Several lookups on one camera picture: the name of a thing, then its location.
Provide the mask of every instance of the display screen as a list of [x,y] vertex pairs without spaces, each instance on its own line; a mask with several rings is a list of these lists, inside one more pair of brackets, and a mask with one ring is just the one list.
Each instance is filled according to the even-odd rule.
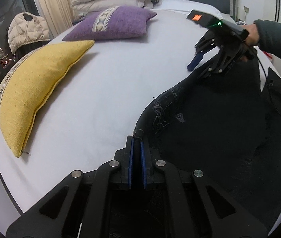
[[202,17],[202,15],[196,14],[196,15],[192,18],[192,20],[198,21],[198,20],[201,19],[201,17]]

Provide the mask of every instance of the white bed sheet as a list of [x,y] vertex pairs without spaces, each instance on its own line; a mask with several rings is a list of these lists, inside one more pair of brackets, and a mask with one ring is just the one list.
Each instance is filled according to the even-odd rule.
[[[69,31],[50,44],[62,42]],[[73,170],[92,171],[113,159],[153,97],[189,75],[186,66],[205,32],[181,13],[157,10],[147,36],[97,41],[69,71],[36,116],[29,155],[14,157],[0,130],[0,171],[21,210]],[[266,71],[276,71],[261,51],[259,57]]]
[[217,17],[219,20],[225,19],[232,23],[235,21],[229,14],[221,13],[216,7],[188,0],[162,0],[161,4],[155,5],[154,10],[167,10],[179,12],[185,15],[189,15],[192,10],[202,11]]

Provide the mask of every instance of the curtain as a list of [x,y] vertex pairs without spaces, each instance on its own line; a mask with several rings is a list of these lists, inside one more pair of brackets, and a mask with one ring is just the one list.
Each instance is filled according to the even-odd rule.
[[54,37],[72,27],[77,14],[71,9],[72,0],[39,0],[45,19]]

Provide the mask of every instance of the dark sleeve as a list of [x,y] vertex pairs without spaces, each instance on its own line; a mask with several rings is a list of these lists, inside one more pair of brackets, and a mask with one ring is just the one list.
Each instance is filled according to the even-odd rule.
[[259,48],[281,59],[281,23],[269,20],[254,23],[259,33]]

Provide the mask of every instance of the black fabric with embroidery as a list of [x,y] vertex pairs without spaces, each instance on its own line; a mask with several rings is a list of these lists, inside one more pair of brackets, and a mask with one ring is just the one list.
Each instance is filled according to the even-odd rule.
[[281,80],[270,70],[261,92],[257,60],[199,81],[202,70],[148,105],[136,128],[164,160],[203,170],[270,230],[281,213]]

